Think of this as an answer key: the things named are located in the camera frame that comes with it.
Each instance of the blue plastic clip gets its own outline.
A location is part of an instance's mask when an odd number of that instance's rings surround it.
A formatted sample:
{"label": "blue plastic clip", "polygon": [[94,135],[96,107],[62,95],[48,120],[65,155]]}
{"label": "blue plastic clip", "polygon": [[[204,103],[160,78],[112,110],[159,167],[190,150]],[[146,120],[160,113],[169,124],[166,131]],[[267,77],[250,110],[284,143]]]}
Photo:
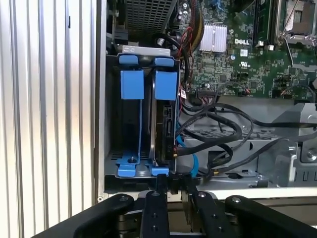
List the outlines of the blue plastic clip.
{"label": "blue plastic clip", "polygon": [[121,72],[121,99],[144,99],[143,70],[122,70]]}
{"label": "blue plastic clip", "polygon": [[119,64],[139,64],[137,56],[119,56]]}
{"label": "blue plastic clip", "polygon": [[140,164],[138,155],[131,152],[123,152],[122,158],[116,160],[118,168],[118,176],[132,178],[136,174],[136,166]]}
{"label": "blue plastic clip", "polygon": [[155,99],[176,100],[177,73],[157,71],[155,75]]}
{"label": "blue plastic clip", "polygon": [[155,167],[155,166],[153,166],[152,161],[146,162],[145,165],[147,167],[149,167],[151,174],[153,176],[157,176],[157,175],[168,176],[168,174],[169,174],[169,169],[167,167]]}
{"label": "blue plastic clip", "polygon": [[172,58],[155,58],[155,66],[174,67],[174,59]]}

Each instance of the green circuit board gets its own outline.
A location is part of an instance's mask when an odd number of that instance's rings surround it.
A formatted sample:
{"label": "green circuit board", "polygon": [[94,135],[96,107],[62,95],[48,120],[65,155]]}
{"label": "green circuit board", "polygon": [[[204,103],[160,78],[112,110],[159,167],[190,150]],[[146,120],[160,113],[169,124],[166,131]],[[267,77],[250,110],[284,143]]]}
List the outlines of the green circuit board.
{"label": "green circuit board", "polygon": [[[209,6],[207,0],[202,2],[204,21],[205,25],[221,22],[227,26],[227,49],[224,53],[202,52],[199,49],[193,53],[193,77],[189,84],[191,92],[215,91],[221,84],[235,81],[250,89],[249,97],[276,98],[287,87],[309,86],[316,79],[317,58],[313,47],[290,46],[294,64],[299,65],[292,67],[285,44],[275,47],[273,51],[256,48],[252,44],[236,44],[236,40],[252,42],[255,6],[232,14],[230,0],[220,2],[221,9]],[[180,29],[186,29],[189,18],[189,13],[183,14]],[[237,95],[239,91],[238,86],[228,86],[223,95]],[[308,100],[311,93],[307,88],[298,87],[287,92],[286,96]]]}

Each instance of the blue cable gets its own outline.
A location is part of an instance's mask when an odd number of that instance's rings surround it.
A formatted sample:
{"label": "blue cable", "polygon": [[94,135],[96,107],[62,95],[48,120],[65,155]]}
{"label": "blue cable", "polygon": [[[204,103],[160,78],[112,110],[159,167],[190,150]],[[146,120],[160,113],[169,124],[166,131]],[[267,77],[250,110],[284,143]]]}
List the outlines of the blue cable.
{"label": "blue cable", "polygon": [[138,148],[138,163],[141,161],[141,137],[142,137],[142,100],[140,100],[140,118],[139,118],[139,148]]}
{"label": "blue cable", "polygon": [[[176,122],[176,128],[179,128],[179,122]],[[186,147],[185,143],[182,141],[180,135],[176,138],[178,144],[180,144],[182,147]],[[192,170],[190,171],[190,174],[192,175],[192,177],[196,177],[198,174],[198,169],[199,169],[199,161],[198,161],[198,157],[196,154],[193,154],[193,159],[194,159],[194,165]]]}

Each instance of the ribbed metal panel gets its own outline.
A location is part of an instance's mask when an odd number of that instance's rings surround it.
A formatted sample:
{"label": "ribbed metal panel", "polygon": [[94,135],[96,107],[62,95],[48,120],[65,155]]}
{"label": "ribbed metal panel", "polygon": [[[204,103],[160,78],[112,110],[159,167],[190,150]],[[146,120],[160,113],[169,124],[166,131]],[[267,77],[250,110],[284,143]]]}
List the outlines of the ribbed metal panel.
{"label": "ribbed metal panel", "polygon": [[95,10],[0,1],[1,237],[31,237],[93,203]]}

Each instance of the heatsink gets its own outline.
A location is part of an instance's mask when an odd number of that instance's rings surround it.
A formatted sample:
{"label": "heatsink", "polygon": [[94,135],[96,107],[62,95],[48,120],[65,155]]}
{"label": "heatsink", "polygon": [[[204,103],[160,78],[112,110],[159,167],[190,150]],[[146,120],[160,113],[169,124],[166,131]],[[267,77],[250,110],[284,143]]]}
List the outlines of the heatsink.
{"label": "heatsink", "polygon": [[205,25],[200,43],[200,51],[223,53],[227,49],[227,26],[220,24]]}
{"label": "heatsink", "polygon": [[177,0],[125,0],[129,36],[144,37],[162,32]]}

